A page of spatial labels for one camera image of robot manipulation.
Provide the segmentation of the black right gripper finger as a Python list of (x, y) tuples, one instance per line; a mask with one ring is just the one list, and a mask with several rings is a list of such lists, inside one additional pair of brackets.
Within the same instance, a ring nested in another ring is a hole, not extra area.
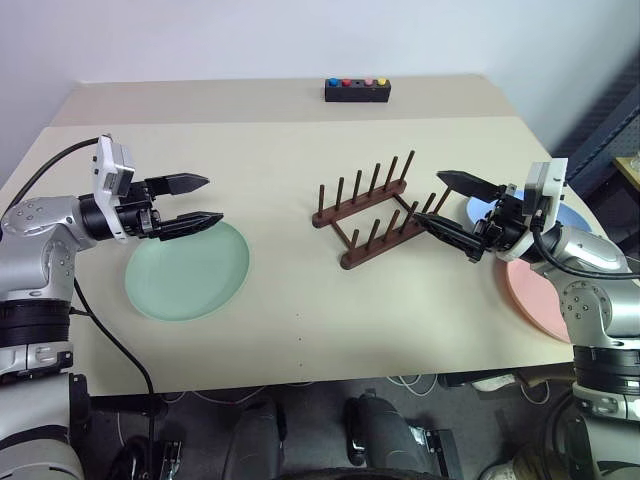
[(470, 261), (482, 258), (484, 239), (480, 235), (466, 231), (459, 223), (434, 213), (415, 213), (414, 219), (440, 241), (463, 251)]
[(464, 171), (438, 171), (437, 177), (450, 190), (486, 203), (498, 200), (505, 193), (504, 185), (495, 185)]

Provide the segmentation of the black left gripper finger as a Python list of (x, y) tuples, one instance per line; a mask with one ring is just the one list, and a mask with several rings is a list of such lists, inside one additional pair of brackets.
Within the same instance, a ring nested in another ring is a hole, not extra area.
[(173, 220), (155, 222), (150, 237), (168, 241), (194, 235), (215, 226), (223, 218), (223, 213), (202, 211), (178, 215)]
[(150, 196), (182, 195), (209, 183), (209, 179), (192, 173), (178, 173), (144, 180)]

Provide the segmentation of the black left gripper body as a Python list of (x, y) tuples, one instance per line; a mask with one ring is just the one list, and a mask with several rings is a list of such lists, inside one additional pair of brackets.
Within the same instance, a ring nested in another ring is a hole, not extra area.
[(153, 208), (157, 193), (156, 181), (145, 179), (130, 185), (128, 193), (119, 197), (115, 207), (124, 233), (138, 238), (156, 238), (159, 232), (159, 213)]

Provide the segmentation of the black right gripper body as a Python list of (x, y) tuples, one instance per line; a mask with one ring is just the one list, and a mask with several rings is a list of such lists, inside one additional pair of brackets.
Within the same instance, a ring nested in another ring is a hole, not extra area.
[(524, 234), (523, 201), (515, 193), (515, 185), (506, 186), (494, 207), (475, 223), (473, 233), (481, 237), (486, 250), (509, 250)]

